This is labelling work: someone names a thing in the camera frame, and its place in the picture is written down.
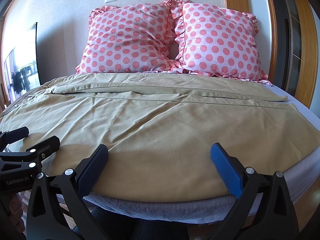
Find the operator left hand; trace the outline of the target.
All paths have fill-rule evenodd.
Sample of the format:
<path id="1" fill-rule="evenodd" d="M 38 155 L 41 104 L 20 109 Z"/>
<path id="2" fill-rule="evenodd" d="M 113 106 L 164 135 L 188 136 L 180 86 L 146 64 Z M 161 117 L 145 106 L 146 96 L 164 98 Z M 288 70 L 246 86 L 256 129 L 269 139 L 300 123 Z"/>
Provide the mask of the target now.
<path id="1" fill-rule="evenodd" d="M 25 225 L 22 219 L 23 209 L 20 195 L 15 193 L 7 196 L 1 196 L 1 204 L 3 205 L 6 215 L 14 225 L 15 229 L 19 233 L 23 233 Z"/>

